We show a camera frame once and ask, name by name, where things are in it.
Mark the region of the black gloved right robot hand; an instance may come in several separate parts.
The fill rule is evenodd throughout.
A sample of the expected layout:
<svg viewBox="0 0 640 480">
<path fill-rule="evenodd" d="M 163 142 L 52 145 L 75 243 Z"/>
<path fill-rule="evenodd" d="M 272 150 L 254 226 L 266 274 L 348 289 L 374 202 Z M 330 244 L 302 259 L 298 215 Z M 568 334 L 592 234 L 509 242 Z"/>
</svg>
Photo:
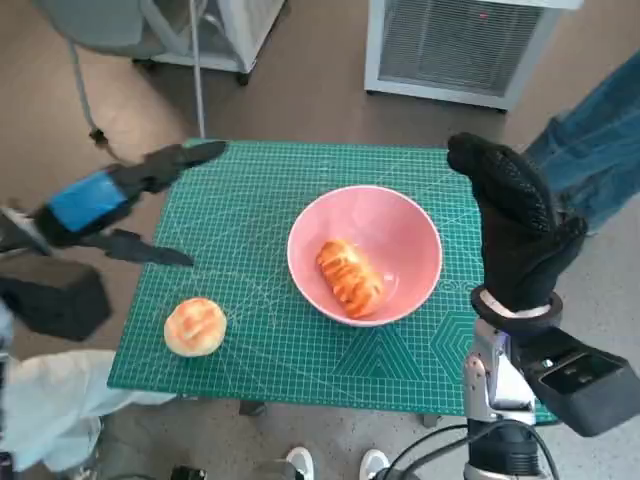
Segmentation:
<svg viewBox="0 0 640 480">
<path fill-rule="evenodd" d="M 584 218 L 560 218 L 537 167 L 511 148 L 470 133 L 449 138 L 447 162 L 471 182 L 481 215 L 484 288 L 520 312 L 550 303 L 560 274 L 580 253 Z"/>
</svg>

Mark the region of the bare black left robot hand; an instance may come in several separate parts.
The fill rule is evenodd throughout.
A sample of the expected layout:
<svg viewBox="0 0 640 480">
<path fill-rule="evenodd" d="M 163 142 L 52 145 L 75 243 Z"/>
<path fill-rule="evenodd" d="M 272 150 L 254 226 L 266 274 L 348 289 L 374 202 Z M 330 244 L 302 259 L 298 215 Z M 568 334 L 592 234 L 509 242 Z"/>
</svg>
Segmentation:
<svg viewBox="0 0 640 480">
<path fill-rule="evenodd" d="M 52 196 L 34 212 L 34 224 L 56 248 L 92 247 L 130 263 L 191 267 L 194 260 L 185 253 L 154 246 L 114 225 L 132 213 L 143 194 L 167 190 L 184 171 L 217 159 L 226 149 L 221 140 L 172 144 L 145 154 L 139 163 L 110 164 Z"/>
</svg>

